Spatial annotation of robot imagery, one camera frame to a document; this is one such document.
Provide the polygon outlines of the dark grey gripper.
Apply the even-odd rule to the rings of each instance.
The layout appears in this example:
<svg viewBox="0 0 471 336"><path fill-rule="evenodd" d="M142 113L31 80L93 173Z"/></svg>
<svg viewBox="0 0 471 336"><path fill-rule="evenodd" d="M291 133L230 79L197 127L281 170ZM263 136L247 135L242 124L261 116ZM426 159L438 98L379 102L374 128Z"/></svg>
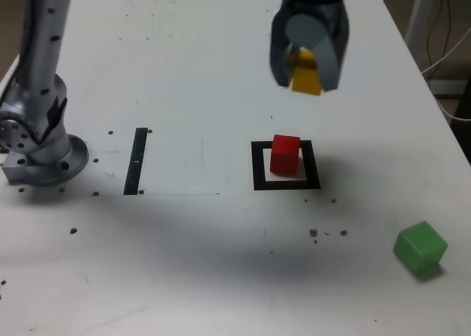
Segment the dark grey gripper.
<svg viewBox="0 0 471 336"><path fill-rule="evenodd" d="M308 4L287 1L272 20L269 64L276 83L288 87L286 49L291 44L291 67L316 66L323 90L339 86L349 40L347 11L341 2Z"/></svg>

